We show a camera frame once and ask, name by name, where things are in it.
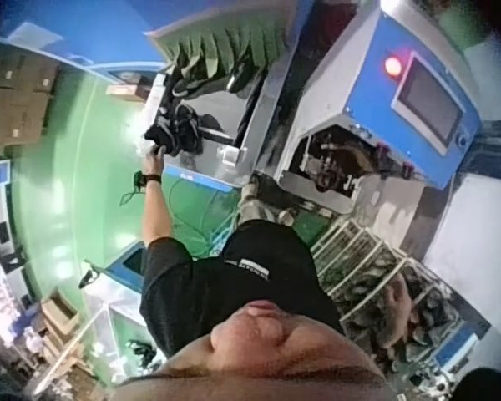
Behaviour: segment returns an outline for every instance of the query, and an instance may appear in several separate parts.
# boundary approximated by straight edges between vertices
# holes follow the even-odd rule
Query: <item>shirt logo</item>
[[[231,265],[240,267],[241,269],[246,269],[249,272],[253,272],[264,280],[269,280],[269,271],[260,266],[258,263],[254,263],[253,261],[249,261],[248,259],[241,259],[240,263],[237,263],[235,261],[226,261],[226,263],[230,263]]]

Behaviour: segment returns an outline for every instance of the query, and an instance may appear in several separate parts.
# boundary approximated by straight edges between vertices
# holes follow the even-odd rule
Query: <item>forearm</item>
[[[143,241],[146,246],[158,238],[172,236],[172,220],[161,184],[149,181],[144,195]]]

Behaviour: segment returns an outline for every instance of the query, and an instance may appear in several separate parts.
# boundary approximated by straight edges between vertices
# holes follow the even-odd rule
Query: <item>screen frame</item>
[[[412,66],[415,62],[418,62],[422,65],[422,67],[426,68],[427,71],[436,79],[436,81],[441,85],[443,90],[447,93],[447,95],[451,98],[451,100],[458,106],[460,110],[460,115],[456,118],[451,132],[449,133],[447,138],[443,138],[431,125],[429,122],[424,120],[424,118],[418,115],[412,108],[403,103],[401,100],[401,93],[407,84],[407,79],[410,76],[412,71]],[[453,138],[456,134],[457,128],[460,125],[462,117],[465,113],[465,108],[457,99],[457,96],[451,91],[447,83],[442,79],[440,74],[436,72],[427,61],[425,61],[422,57],[419,56],[416,52],[412,52],[410,59],[408,60],[408,66],[404,74],[402,75],[401,82],[397,88],[395,96],[392,101],[392,109],[395,110],[401,117],[403,117],[408,123],[410,123],[432,146],[433,148],[441,155],[445,156],[448,152],[449,145],[453,141]]]

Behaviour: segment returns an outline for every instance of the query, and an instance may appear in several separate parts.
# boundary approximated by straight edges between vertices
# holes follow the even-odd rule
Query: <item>black wristband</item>
[[[144,177],[144,183],[147,184],[149,181],[156,181],[156,182],[159,182],[161,184],[161,175],[147,174]]]

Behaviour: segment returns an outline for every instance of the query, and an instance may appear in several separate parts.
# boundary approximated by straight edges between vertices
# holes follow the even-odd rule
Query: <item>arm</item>
[[[159,148],[156,152],[153,147],[144,159],[143,172],[146,175],[161,175],[164,168],[163,153],[164,148]],[[170,217],[164,194],[161,191],[161,184],[156,181],[149,181],[146,186],[144,196],[143,213],[143,241],[145,246],[151,242],[172,236],[172,220]]]

